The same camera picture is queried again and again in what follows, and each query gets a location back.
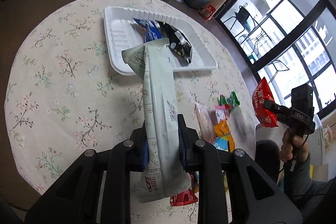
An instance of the red snack bag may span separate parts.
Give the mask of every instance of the red snack bag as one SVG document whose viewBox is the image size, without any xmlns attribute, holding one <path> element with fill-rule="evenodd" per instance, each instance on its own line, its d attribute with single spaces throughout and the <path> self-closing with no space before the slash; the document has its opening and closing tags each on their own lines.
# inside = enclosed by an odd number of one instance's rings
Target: red snack bag
<svg viewBox="0 0 336 224">
<path fill-rule="evenodd" d="M 190 173 L 189 175 L 191 178 L 191 187 L 182 193 L 171 196 L 170 206 L 183 206 L 183 205 L 188 205 L 188 204 L 195 203 L 198 201 L 197 196 L 195 196 L 195 190 L 198 191 L 199 186 L 197 183 L 197 179 L 195 177 L 195 173 Z"/>
<path fill-rule="evenodd" d="M 263 107 L 263 103 L 265 100 L 270 100 L 274 102 L 273 94 L 268 86 L 266 78 L 264 77 L 252 94 L 254 113 L 259 122 L 264 127 L 278 127 L 277 115 Z"/>
<path fill-rule="evenodd" d="M 170 197 L 170 206 L 183 206 L 198 201 L 194 192 L 189 188 L 182 193 Z"/>
</svg>

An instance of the white foam tray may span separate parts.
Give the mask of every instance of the white foam tray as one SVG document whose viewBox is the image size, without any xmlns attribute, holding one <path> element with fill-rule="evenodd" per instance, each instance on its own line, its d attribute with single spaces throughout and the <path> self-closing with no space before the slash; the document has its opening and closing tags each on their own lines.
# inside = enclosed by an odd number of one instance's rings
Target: white foam tray
<svg viewBox="0 0 336 224">
<path fill-rule="evenodd" d="M 145 10 L 111 6 L 104 9 L 106 42 L 111 65 L 121 75 L 135 75 L 129 65 L 124 63 L 121 51 L 145 42 L 144 32 L 133 18 L 166 22 L 183 32 L 193 47 L 192 62 L 181 65 L 179 58 L 168 48 L 167 54 L 174 72 L 217 68 L 217 62 L 189 22 Z"/>
</svg>

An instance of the red chip bag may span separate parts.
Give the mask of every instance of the red chip bag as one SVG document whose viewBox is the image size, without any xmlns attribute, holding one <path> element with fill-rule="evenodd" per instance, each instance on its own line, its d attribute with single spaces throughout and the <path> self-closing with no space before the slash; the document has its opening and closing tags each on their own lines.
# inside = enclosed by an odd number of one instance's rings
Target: red chip bag
<svg viewBox="0 0 336 224">
<path fill-rule="evenodd" d="M 278 127 L 277 115 L 263 107 L 265 100 L 274 102 L 271 89 L 269 88 L 266 78 L 264 77 L 252 94 L 254 112 L 257 119 L 264 127 Z"/>
<path fill-rule="evenodd" d="M 192 204 L 198 201 L 197 196 L 191 189 L 185 190 L 182 193 L 170 197 L 170 206 L 183 206 Z"/>
</svg>

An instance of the gray floor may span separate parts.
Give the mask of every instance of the gray floor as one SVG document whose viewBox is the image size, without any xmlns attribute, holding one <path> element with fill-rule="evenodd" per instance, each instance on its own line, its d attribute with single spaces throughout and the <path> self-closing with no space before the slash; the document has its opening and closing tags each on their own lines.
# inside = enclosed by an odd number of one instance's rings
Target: gray floor
<svg viewBox="0 0 336 224">
<path fill-rule="evenodd" d="M 5 0 L 0 2 L 0 102 L 5 101 L 11 65 L 15 54 L 27 35 L 44 18 L 74 0 Z M 184 3 L 171 1 L 175 8 L 186 13 L 212 32 L 231 53 L 246 82 L 250 94 L 257 83 L 245 60 L 215 20 L 204 20 L 196 10 Z M 9 143 L 3 104 L 0 109 L 0 195 L 17 208 L 28 210 L 39 194 L 18 174 Z"/>
</svg>

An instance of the round table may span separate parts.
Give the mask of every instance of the round table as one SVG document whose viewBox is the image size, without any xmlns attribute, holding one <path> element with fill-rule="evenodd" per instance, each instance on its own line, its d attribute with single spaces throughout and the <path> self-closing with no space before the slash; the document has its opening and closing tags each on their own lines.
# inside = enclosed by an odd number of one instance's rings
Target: round table
<svg viewBox="0 0 336 224">
<path fill-rule="evenodd" d="M 39 193 L 86 149 L 109 150 L 142 126 L 142 81 L 111 67 L 103 10 L 131 7 L 182 18 L 218 62 L 212 72 L 174 73 L 178 112 L 199 132 L 194 103 L 212 109 L 220 94 L 235 90 L 241 105 L 246 143 L 255 144 L 254 112 L 246 85 L 223 45 L 193 19 L 160 0 L 76 0 L 44 19 L 24 40 L 9 78 L 5 115 L 15 163 Z M 241 125 L 231 125 L 235 131 Z M 254 157 L 253 148 L 248 150 Z M 132 221 L 192 223 L 198 205 L 171 207 L 169 199 L 140 204 L 138 174 L 131 177 Z"/>
</svg>

